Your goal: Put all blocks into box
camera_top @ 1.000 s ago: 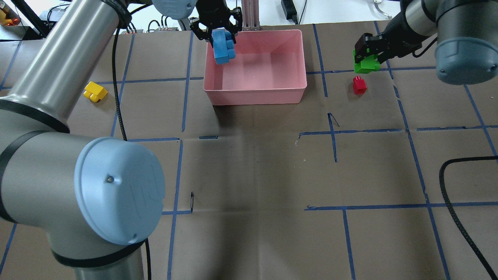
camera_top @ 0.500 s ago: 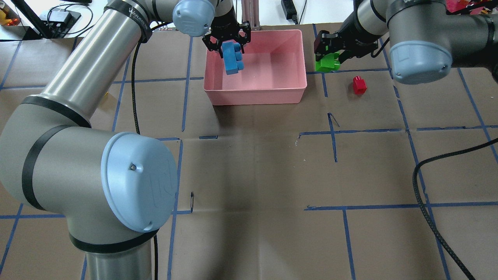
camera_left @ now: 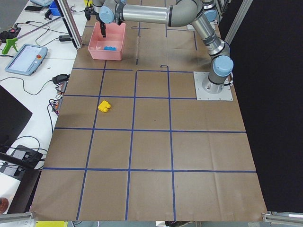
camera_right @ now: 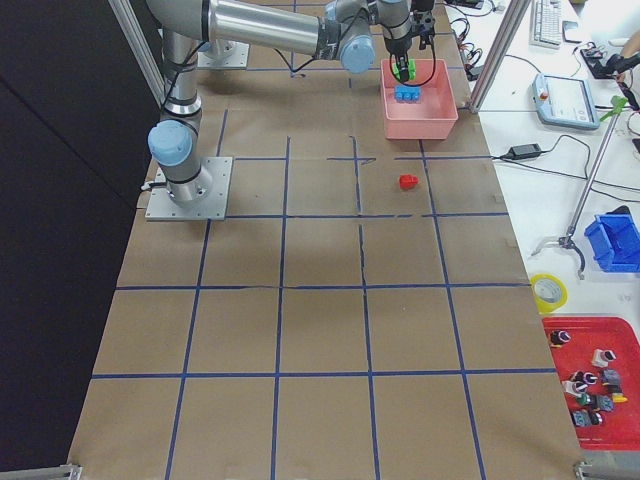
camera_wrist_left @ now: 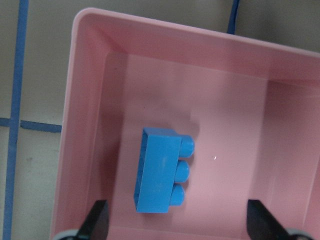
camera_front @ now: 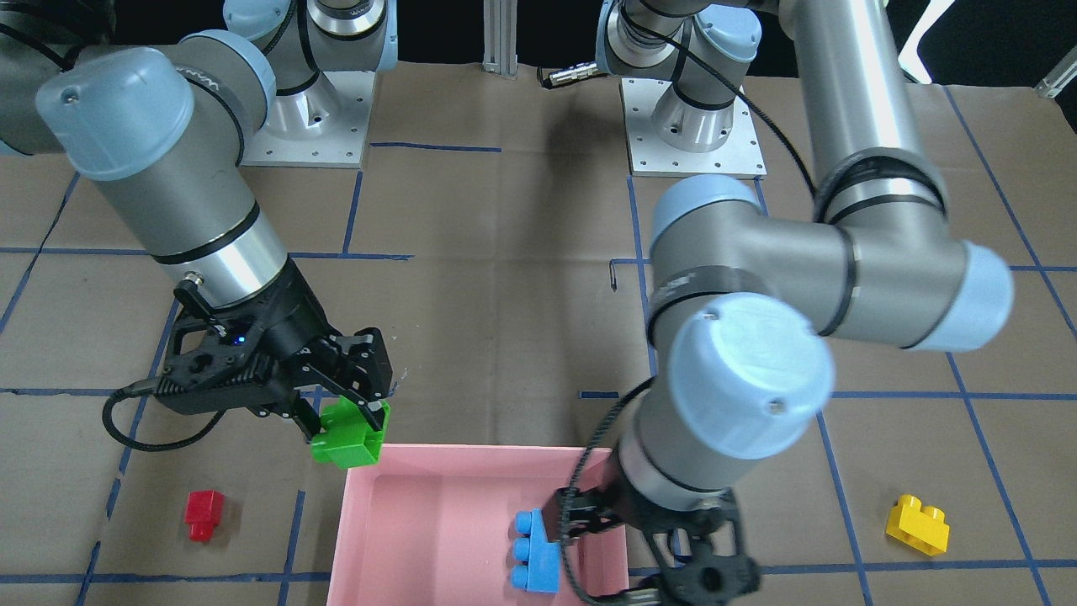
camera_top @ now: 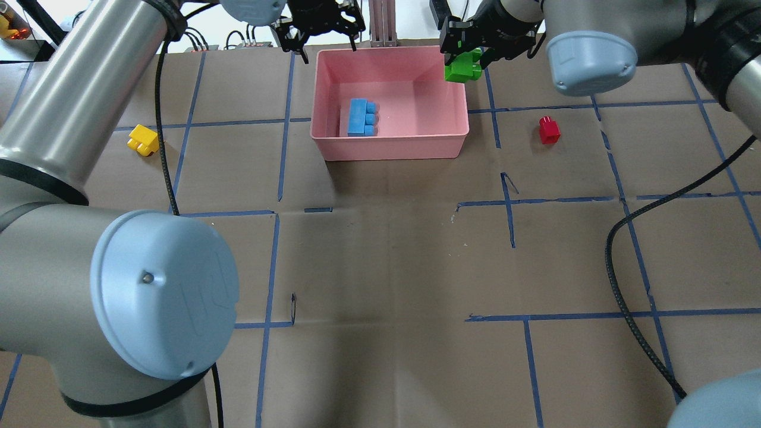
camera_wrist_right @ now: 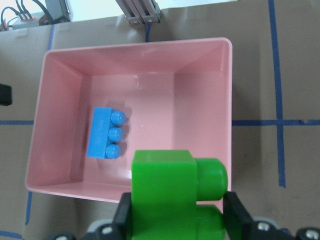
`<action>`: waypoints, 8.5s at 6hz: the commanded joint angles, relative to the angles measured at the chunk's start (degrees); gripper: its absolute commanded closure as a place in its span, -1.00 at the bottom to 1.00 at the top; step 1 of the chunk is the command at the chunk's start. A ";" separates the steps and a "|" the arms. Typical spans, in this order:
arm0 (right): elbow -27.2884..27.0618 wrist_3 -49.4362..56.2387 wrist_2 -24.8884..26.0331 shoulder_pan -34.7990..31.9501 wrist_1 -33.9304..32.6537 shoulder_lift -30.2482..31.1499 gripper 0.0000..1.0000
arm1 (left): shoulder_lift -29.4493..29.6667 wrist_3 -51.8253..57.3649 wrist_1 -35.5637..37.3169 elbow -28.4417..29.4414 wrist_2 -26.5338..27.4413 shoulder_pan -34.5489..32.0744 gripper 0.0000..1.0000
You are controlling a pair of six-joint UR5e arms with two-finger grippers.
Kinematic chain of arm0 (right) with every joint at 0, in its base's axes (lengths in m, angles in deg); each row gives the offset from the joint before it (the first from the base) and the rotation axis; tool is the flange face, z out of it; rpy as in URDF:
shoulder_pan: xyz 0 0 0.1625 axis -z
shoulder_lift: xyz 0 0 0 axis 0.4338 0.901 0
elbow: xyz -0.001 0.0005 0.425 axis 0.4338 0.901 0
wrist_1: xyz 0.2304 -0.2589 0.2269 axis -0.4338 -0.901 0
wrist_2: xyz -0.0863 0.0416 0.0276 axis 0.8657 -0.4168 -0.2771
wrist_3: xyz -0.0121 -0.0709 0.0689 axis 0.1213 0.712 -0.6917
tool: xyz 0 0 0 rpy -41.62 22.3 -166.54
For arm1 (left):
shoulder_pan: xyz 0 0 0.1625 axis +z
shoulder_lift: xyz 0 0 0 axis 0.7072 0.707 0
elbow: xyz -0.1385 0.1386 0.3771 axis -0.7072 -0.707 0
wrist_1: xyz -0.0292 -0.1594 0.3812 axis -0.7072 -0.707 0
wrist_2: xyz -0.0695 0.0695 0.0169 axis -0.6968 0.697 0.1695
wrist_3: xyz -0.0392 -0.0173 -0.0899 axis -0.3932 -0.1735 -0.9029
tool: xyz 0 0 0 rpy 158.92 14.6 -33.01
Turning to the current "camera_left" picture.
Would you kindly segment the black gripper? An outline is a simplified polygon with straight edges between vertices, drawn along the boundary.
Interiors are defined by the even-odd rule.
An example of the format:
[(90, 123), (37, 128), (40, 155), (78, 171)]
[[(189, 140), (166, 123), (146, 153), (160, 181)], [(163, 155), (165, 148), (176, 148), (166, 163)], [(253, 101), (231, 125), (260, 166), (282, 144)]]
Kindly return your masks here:
[(99, 6), (94, 5), (93, 3), (89, 4), (85, 9), (85, 17), (88, 21), (91, 20), (91, 15), (96, 17), (96, 20), (100, 23), (100, 31), (103, 38), (106, 38), (106, 24), (100, 19), (99, 13), (95, 10), (95, 8), (99, 8)]

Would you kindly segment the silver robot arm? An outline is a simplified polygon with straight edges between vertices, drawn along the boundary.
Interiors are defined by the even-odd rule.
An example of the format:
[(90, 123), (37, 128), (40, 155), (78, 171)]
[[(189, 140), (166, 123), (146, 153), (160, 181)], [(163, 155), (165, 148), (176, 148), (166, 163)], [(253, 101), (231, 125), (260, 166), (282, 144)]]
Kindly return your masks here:
[(94, 0), (84, 12), (87, 20), (91, 15), (96, 17), (103, 36), (106, 36), (106, 24), (113, 22), (118, 25), (124, 21), (145, 22), (168, 27), (192, 25), (211, 57), (211, 70), (202, 82), (203, 89), (210, 94), (221, 93), (225, 80), (232, 73), (234, 63), (230, 58), (230, 47), (212, 28), (202, 0), (178, 0), (169, 7), (132, 5), (123, 0)]

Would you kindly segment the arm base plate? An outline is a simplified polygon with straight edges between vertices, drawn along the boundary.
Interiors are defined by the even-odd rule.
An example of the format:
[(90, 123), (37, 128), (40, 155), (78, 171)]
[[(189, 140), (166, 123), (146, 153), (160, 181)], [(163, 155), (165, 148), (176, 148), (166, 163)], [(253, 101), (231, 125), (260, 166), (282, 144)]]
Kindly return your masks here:
[(195, 29), (191, 24), (189, 24), (187, 25), (187, 31), (195, 31)]
[(209, 80), (209, 72), (194, 71), (193, 75), (198, 101), (233, 101), (228, 79), (223, 84), (216, 85)]

